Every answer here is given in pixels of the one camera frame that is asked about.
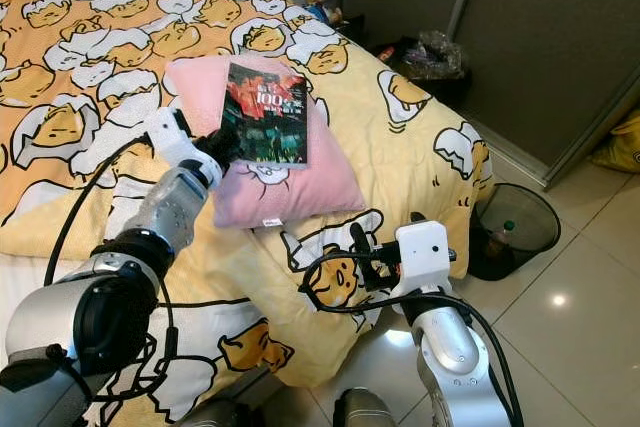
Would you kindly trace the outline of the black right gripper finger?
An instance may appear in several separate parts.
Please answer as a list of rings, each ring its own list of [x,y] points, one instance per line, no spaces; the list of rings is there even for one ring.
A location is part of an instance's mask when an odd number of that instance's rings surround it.
[[[360,271],[361,279],[364,281],[372,281],[375,279],[375,268],[372,266],[369,254],[372,253],[369,238],[367,238],[364,226],[355,222],[349,225],[349,235],[352,238],[352,245],[349,252],[352,253]]]

